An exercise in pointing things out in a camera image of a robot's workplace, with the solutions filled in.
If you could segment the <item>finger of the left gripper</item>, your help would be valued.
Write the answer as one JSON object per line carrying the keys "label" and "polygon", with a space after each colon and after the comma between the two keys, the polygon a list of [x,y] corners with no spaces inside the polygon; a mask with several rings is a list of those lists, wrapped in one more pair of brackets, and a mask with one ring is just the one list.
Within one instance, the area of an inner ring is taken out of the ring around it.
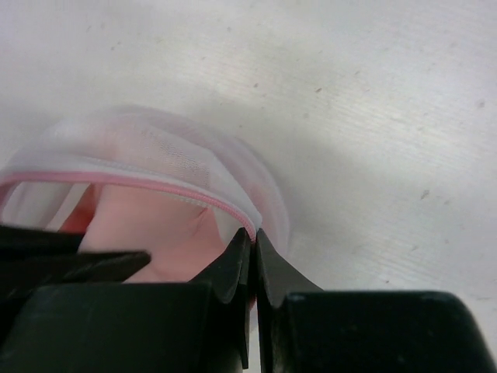
{"label": "finger of the left gripper", "polygon": [[82,234],[60,233],[1,226],[1,256],[49,256],[74,254]]}
{"label": "finger of the left gripper", "polygon": [[52,284],[125,281],[150,262],[143,252],[31,256],[1,262],[1,301]]}

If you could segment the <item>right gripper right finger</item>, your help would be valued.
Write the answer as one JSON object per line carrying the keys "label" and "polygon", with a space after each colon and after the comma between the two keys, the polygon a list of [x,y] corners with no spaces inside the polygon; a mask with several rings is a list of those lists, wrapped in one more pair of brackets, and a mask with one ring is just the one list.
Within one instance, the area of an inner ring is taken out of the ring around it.
{"label": "right gripper right finger", "polygon": [[494,372],[467,306],[444,291],[326,291],[259,232],[254,248],[264,372]]}

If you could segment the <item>white pink mesh laundry bag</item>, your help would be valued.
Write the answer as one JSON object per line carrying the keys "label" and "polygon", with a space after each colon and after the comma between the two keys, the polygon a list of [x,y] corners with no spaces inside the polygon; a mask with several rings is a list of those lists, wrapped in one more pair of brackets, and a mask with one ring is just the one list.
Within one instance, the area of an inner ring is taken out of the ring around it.
{"label": "white pink mesh laundry bag", "polygon": [[251,238],[264,231],[280,253],[287,251],[283,197],[246,145],[210,126],[137,106],[63,120],[14,154],[1,171],[1,221],[63,232],[91,185],[154,190],[214,207]]}

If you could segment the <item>pink bra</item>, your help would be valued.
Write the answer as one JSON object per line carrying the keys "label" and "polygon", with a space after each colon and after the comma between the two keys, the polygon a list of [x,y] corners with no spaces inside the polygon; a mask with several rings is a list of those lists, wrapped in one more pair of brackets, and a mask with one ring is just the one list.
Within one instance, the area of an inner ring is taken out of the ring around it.
{"label": "pink bra", "polygon": [[61,225],[81,233],[82,252],[141,251],[151,261],[130,283],[193,279],[227,248],[241,224],[223,211],[166,193],[91,185]]}

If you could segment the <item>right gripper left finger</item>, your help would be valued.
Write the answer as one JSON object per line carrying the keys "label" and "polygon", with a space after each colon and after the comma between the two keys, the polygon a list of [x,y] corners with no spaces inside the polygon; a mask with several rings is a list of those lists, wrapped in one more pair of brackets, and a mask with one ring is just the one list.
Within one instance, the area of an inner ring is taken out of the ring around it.
{"label": "right gripper left finger", "polygon": [[238,230],[191,281],[52,284],[1,301],[3,372],[240,372],[251,240]]}

